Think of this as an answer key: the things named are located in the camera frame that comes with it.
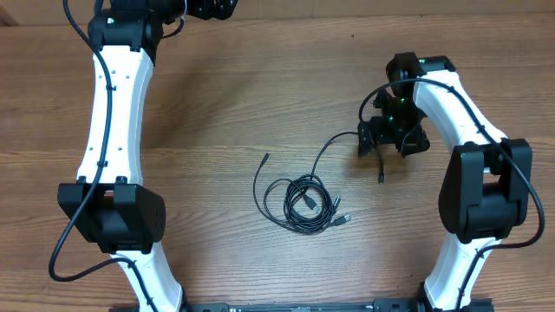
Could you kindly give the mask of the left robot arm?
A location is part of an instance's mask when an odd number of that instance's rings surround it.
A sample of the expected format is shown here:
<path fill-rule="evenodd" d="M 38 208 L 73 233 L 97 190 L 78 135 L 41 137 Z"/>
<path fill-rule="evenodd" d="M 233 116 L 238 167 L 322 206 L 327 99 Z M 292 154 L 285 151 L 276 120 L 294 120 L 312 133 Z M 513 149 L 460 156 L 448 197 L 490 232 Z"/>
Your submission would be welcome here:
<path fill-rule="evenodd" d="M 137 311 L 188 311 L 183 287 L 163 251 L 164 199 L 143 185 L 140 139 L 144 101 L 153 76 L 156 52 L 167 38 L 163 27 L 187 15 L 202 20 L 232 16 L 235 0 L 95 2 L 88 29 L 79 33 L 92 49 L 95 95 L 87 149 L 74 183 L 61 184 L 57 201 L 69 217 L 49 260 L 56 259 L 72 229 L 109 256 L 73 281 L 111 263 L 124 271 L 138 298 Z"/>

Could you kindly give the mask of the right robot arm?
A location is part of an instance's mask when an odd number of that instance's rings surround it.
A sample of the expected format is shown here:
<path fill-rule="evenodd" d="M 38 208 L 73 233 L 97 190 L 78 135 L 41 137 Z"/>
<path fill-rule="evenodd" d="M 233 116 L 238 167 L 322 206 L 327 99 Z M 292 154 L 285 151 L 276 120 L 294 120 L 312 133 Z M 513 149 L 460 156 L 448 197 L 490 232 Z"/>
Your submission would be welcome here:
<path fill-rule="evenodd" d="M 414 299 L 379 299 L 376 311 L 491 311 L 491 300 L 474 300 L 473 285 L 493 250 L 524 223 L 532 189 L 532 149 L 512 140 L 480 112 L 458 72 L 444 56 L 400 53 L 386 66 L 388 84 L 366 102 L 381 110 L 357 127 L 358 154 L 392 144 L 402 156 L 429 149 L 421 126 L 429 119 L 450 160 L 438 197 L 445 240 L 430 275 Z"/>

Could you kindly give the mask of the black USB cable long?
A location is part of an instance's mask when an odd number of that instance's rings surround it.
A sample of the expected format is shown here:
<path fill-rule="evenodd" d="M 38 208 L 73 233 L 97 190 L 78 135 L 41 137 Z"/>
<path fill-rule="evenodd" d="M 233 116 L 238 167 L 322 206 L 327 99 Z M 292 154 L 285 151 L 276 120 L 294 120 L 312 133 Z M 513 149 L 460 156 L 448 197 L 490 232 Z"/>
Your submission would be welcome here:
<path fill-rule="evenodd" d="M 266 219 L 287 231 L 302 235 L 316 235 L 330 227 L 347 224 L 351 220 L 350 214 L 337 214 L 341 197 L 333 198 L 314 172 L 296 179 L 276 179 L 265 189 L 262 198 L 258 198 L 258 175 L 269 158 L 269 153 L 262 158 L 252 182 L 255 206 Z M 285 186 L 282 217 L 270 208 L 270 195 L 281 185 Z"/>

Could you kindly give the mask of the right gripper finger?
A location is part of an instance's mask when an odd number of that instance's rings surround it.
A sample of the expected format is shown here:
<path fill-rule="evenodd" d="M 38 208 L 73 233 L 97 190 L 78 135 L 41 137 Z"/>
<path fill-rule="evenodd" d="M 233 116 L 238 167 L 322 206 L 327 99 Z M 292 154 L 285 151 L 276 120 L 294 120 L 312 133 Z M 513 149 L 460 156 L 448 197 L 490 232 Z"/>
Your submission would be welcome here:
<path fill-rule="evenodd" d="M 358 157 L 362 158 L 372 153 L 373 140 L 371 138 L 370 126 L 368 121 L 360 121 L 357 126 L 358 133 Z"/>
<path fill-rule="evenodd" d="M 430 142 L 426 132 L 422 129 L 414 129 L 402 139 L 400 153 L 405 158 L 412 154 L 426 152 L 429 148 Z"/>

